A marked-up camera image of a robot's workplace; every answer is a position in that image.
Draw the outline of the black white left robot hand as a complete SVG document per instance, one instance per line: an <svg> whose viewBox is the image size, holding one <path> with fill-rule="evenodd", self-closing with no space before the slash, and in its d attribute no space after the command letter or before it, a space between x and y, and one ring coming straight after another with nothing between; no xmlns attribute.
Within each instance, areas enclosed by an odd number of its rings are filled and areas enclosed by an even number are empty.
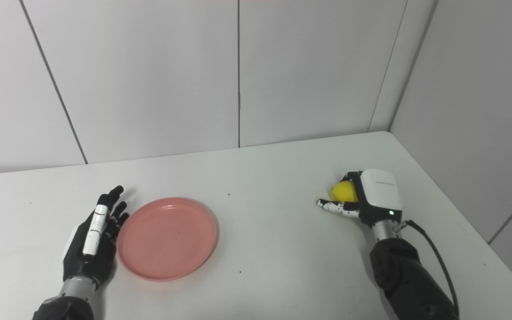
<svg viewBox="0 0 512 320"><path fill-rule="evenodd" d="M127 203L125 201L118 202L123 192L124 187L118 185L108 194L102 194L98 198L98 204L103 204L103 200L106 200L108 214L95 255L83 254L83 246L91 225L92 214L77 227L63 259L63 281L73 277L87 277L96 284L96 289L99 289L109 280L114 267L120 229L129 218L129 214L125 211Z"/></svg>

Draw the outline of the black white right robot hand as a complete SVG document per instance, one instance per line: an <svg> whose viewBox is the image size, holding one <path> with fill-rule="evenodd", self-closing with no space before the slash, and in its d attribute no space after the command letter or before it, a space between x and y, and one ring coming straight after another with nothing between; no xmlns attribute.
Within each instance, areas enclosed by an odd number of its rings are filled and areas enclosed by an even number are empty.
<svg viewBox="0 0 512 320"><path fill-rule="evenodd" d="M331 195L331 199L318 199L316 205L339 216L357 218L370 228L384 221L402 222L403 202L390 172L373 168L349 171Z"/></svg>

